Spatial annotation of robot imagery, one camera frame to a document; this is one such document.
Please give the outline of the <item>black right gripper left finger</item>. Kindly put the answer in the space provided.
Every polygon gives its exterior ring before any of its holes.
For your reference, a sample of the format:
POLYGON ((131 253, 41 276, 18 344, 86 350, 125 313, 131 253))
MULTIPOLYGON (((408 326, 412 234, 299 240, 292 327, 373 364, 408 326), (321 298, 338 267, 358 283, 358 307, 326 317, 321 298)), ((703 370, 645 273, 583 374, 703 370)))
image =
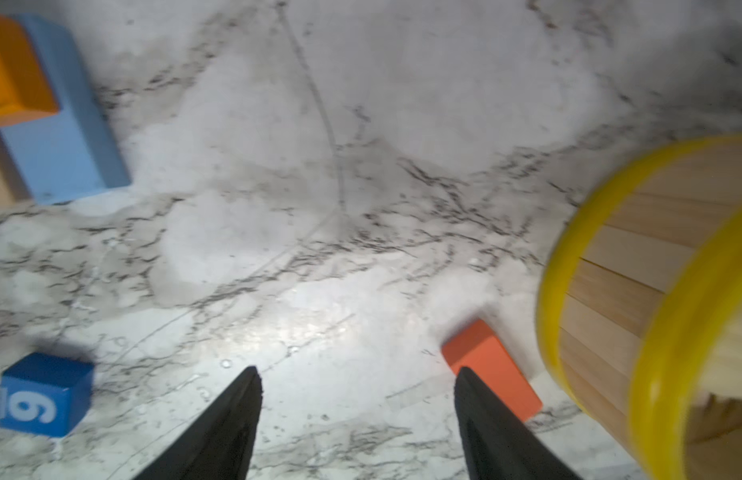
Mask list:
POLYGON ((244 479, 262 400, 261 377, 249 366, 136 480, 244 479))

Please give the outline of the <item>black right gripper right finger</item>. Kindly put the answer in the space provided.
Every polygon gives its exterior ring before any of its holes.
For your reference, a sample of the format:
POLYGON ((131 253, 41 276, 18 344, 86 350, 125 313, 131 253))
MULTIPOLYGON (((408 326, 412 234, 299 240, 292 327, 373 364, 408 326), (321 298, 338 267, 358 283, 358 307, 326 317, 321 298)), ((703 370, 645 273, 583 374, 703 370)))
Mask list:
POLYGON ((579 477, 467 367, 457 374, 454 400, 471 480, 579 477))

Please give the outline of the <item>red rectangular block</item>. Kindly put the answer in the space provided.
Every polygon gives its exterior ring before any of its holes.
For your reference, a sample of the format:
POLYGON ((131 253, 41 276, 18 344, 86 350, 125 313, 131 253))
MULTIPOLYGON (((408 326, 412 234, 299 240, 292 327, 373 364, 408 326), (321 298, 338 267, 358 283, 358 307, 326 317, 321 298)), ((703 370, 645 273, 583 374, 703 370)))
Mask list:
POLYGON ((483 320, 473 321, 448 339, 441 353, 455 374, 470 368, 521 421, 541 411, 542 401, 483 320))

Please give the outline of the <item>blue number cube block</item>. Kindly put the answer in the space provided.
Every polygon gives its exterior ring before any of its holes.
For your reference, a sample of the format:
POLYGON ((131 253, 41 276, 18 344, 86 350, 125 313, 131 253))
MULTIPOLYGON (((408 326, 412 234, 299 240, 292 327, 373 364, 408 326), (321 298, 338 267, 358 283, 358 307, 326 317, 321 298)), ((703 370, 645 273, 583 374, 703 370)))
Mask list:
POLYGON ((0 427, 62 438, 92 403, 91 363, 32 353, 5 370, 0 381, 0 427))

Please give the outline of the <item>light blue rectangular block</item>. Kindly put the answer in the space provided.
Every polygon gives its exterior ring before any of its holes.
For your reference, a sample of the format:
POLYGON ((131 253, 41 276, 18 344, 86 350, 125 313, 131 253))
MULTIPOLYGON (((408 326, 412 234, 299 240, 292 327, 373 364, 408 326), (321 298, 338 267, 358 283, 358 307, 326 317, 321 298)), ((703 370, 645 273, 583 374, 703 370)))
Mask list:
POLYGON ((0 138, 36 203, 52 205, 132 183, 71 33, 34 14, 11 17, 33 44, 60 111, 0 128, 0 138))

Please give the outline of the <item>orange rectangular block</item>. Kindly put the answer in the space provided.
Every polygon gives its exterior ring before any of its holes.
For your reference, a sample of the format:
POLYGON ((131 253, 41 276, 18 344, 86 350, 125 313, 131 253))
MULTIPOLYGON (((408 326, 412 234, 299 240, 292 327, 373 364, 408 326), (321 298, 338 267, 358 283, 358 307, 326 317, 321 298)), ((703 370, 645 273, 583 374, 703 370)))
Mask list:
POLYGON ((18 21, 0 15, 0 128, 58 112, 30 37, 18 21))

